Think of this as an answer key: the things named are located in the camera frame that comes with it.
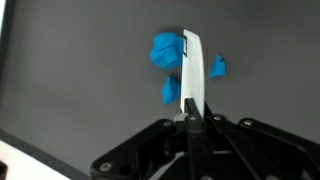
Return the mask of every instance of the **blue cloth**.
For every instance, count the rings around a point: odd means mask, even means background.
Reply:
[[[180,93],[180,84],[169,76],[162,88],[163,103],[168,104],[177,100]]]
[[[216,55],[216,59],[212,65],[212,69],[209,77],[213,78],[216,76],[225,76],[226,75],[226,63],[223,61],[220,54]]]
[[[182,65],[183,38],[174,33],[161,33],[153,39],[151,60],[159,67],[171,69]]]

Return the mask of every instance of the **dark gray surface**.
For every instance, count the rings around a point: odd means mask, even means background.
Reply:
[[[320,142],[319,1],[21,0],[2,84],[0,124],[88,173],[91,162],[178,103],[163,105],[166,77],[152,38],[185,27],[216,53],[225,78],[207,101],[233,121],[244,116]]]

